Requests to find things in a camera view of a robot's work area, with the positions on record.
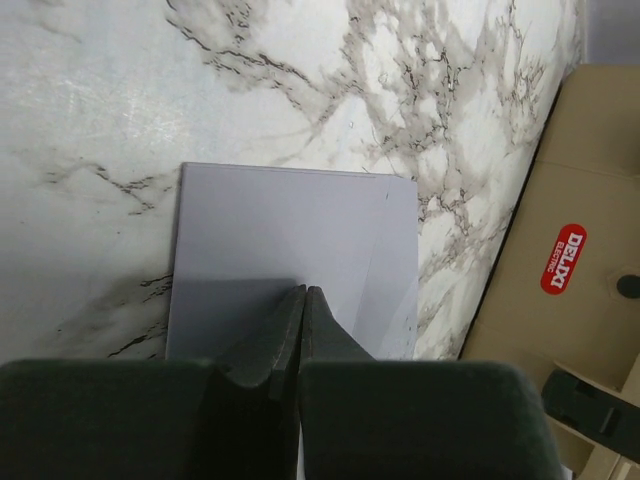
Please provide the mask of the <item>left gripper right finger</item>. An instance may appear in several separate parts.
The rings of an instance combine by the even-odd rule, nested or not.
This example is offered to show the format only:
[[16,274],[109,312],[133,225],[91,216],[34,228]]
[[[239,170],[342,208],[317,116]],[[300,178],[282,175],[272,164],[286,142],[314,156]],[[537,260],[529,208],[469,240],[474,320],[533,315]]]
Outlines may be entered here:
[[308,290],[298,376],[309,479],[560,479],[539,394],[494,362],[371,357]]

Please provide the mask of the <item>grey envelope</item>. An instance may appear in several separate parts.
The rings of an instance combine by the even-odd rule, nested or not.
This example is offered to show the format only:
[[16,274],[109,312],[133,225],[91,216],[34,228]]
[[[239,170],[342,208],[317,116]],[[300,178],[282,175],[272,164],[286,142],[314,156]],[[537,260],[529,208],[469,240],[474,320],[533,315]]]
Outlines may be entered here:
[[166,353],[210,372],[191,479],[387,479],[414,466],[415,185],[188,163]]

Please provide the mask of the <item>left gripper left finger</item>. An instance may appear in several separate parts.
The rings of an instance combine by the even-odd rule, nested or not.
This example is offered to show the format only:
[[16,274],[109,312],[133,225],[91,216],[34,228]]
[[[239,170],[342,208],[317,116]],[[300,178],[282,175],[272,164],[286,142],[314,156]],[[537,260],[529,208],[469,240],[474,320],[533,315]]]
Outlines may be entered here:
[[5,479],[292,479],[304,286],[215,360],[1,369]]

